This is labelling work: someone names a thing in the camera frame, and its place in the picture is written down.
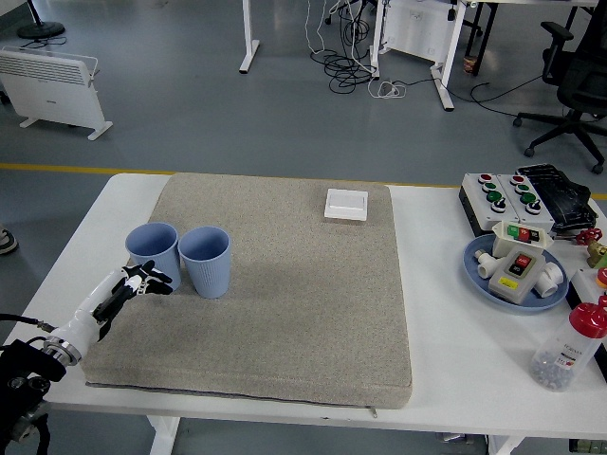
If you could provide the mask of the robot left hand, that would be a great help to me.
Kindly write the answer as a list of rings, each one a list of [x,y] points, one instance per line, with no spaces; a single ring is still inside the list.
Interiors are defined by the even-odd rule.
[[[107,335],[127,301],[144,294],[169,295],[172,283],[154,261],[112,271],[80,304],[72,319],[50,333],[43,352],[66,367],[78,364],[90,347]]]

